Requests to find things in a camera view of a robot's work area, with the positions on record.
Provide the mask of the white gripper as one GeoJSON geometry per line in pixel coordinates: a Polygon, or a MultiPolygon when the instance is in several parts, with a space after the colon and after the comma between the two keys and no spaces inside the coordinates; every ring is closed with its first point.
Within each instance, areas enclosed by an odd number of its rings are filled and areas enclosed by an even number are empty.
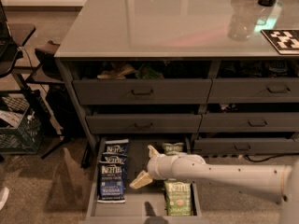
{"type": "Polygon", "coordinates": [[[175,160],[174,156],[166,156],[159,154],[158,150],[152,145],[148,145],[149,162],[147,165],[148,171],[141,171],[135,180],[131,182],[131,189],[140,189],[155,180],[166,180],[172,178],[172,164],[175,160]]]}

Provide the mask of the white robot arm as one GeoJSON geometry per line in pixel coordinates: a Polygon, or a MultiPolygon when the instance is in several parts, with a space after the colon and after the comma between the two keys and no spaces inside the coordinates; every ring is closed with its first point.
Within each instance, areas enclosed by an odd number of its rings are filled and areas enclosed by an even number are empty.
{"type": "Polygon", "coordinates": [[[299,162],[292,165],[208,164],[199,155],[176,152],[166,155],[148,146],[147,169],[130,183],[140,189],[154,180],[176,179],[225,185],[281,204],[279,224],[299,221],[299,162]]]}

